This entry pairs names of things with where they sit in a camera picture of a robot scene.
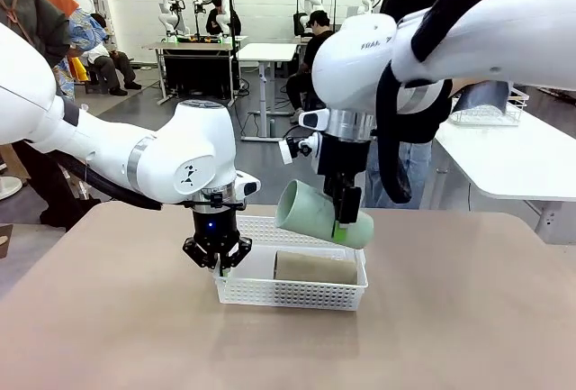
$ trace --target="concrete floor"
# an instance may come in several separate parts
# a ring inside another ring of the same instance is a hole
[[[158,87],[158,71],[138,71],[138,80],[147,86],[139,92],[130,92],[126,98],[108,95],[85,95],[83,89],[76,92],[76,102],[87,104],[89,112],[103,120],[112,122],[128,122],[140,127],[156,130],[162,127],[173,115],[178,99],[173,99],[157,106],[161,99]],[[252,204],[277,204],[284,187],[294,178],[298,178],[312,186],[320,187],[322,179],[314,175],[308,159],[299,158],[293,164],[285,166],[276,144],[249,143],[239,140],[241,127],[244,133],[257,133],[257,123],[248,118],[249,110],[259,107],[259,81],[256,73],[244,72],[252,93],[237,101],[236,109],[231,109],[232,122],[237,136],[237,169],[246,171],[262,181],[262,191],[250,198]],[[279,79],[276,84],[276,102],[285,105],[285,95],[280,92],[284,81]],[[549,122],[554,127],[576,138],[576,108],[563,104],[535,89],[530,89],[532,97],[528,111]],[[287,118],[276,119],[278,134],[284,134],[290,129]],[[359,184],[364,183],[361,177]],[[468,183],[458,172],[452,173],[447,179],[445,199],[442,208],[468,211]],[[473,211],[505,212],[518,215],[528,224],[535,226],[537,216],[525,204],[510,201],[496,201],[483,197],[472,189],[471,205]],[[39,223],[38,216],[46,205],[29,188],[25,187],[17,195],[0,202],[0,223],[28,223],[32,225],[17,226],[14,230],[13,242],[7,259],[0,261],[0,296],[11,286],[63,235],[62,231],[34,225]],[[572,217],[572,211],[566,212]],[[576,232],[571,239],[576,239]],[[554,247],[558,253],[574,263],[576,268],[576,248]]]

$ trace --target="black hair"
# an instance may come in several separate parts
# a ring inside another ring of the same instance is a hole
[[[101,14],[91,14],[92,18],[100,24],[102,28],[106,28],[106,20]]]
[[[316,12],[312,12],[310,14],[310,21],[308,25],[311,27],[314,25],[314,23],[317,23],[321,27],[328,27],[330,26],[330,18],[328,18],[327,13],[323,10],[317,10]]]

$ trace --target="wire basket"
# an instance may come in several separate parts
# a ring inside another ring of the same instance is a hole
[[[363,251],[279,230],[273,217],[239,216],[237,223],[242,235],[252,239],[252,251],[226,276],[214,272],[221,303],[338,311],[358,309],[368,287]],[[358,274],[356,285],[275,280],[274,263],[279,250],[354,261]]]
[[[483,105],[452,113],[449,120],[462,126],[518,126],[529,99],[529,95],[512,88],[505,113],[496,106]],[[457,103],[458,97],[454,97],[453,107]]]

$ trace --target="light green cup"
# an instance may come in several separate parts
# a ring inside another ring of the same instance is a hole
[[[276,210],[276,227],[308,235],[316,239],[341,244],[351,249],[363,249],[374,236],[374,221],[366,213],[346,229],[334,232],[334,205],[320,190],[302,181],[293,180],[284,190]]]

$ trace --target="bag strap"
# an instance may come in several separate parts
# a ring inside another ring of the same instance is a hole
[[[5,1],[0,0],[0,6],[2,6],[4,11],[6,12],[6,16],[8,17],[8,28],[11,29],[13,23],[18,25],[18,27],[20,28],[20,31],[24,35],[24,38],[28,41],[28,43],[30,43],[32,46],[34,46],[34,43],[32,42],[32,38],[28,35],[28,32],[26,30],[24,30],[24,27],[22,26],[22,24],[18,20],[18,16],[16,15],[16,5],[17,4],[18,4],[18,0],[12,0],[12,6],[10,8],[8,8]]]

